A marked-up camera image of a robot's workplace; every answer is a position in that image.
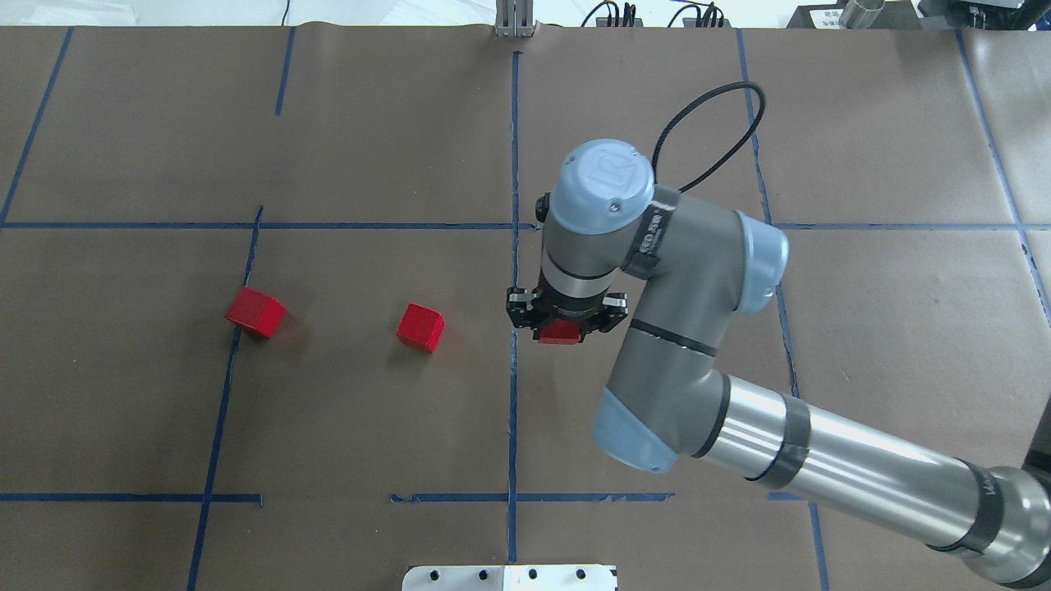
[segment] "white floor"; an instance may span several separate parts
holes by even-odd
[[[0,25],[276,25],[286,0],[3,0]],[[822,0],[719,0],[735,26],[784,27],[796,6]],[[536,0],[537,20],[579,26],[597,0]],[[291,0],[289,24],[492,24],[496,0]],[[647,26],[665,26],[682,4],[639,0]]]

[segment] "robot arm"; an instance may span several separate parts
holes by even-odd
[[[646,281],[593,426],[606,453],[652,472],[703,457],[963,558],[989,580],[1048,588],[1046,478],[943,455],[713,368],[731,314],[774,295],[783,232],[655,184],[645,157],[616,140],[573,150],[545,201],[538,287],[509,289],[515,326],[541,341],[556,323],[579,340],[609,331],[627,313],[622,294],[606,293],[617,268]],[[1051,468],[1048,442],[1051,429],[1038,432],[1027,457],[1037,475]]]

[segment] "white bracket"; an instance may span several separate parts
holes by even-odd
[[[533,37],[533,0],[496,0],[497,37]]]
[[[509,565],[416,567],[401,591],[617,591],[617,567]]]

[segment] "red block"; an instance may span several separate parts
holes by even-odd
[[[410,347],[433,353],[445,329],[446,321],[441,314],[418,304],[409,304],[401,323],[397,325],[397,338]]]
[[[580,327],[575,322],[555,319],[540,329],[539,341],[544,345],[576,345],[581,341]]]
[[[267,339],[273,337],[283,318],[285,306],[281,302],[250,287],[242,287],[226,311],[226,320]]]

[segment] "light blue joint cover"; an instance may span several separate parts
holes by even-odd
[[[788,237],[785,232],[753,220],[741,211],[744,231],[744,284],[737,311],[754,314],[774,298],[788,265]]]
[[[592,436],[614,460],[646,472],[667,472],[679,458],[610,388],[602,388],[602,404],[595,415]]]
[[[580,144],[562,161],[551,191],[551,215],[565,229],[606,233],[634,222],[654,198],[654,169],[620,140]]]

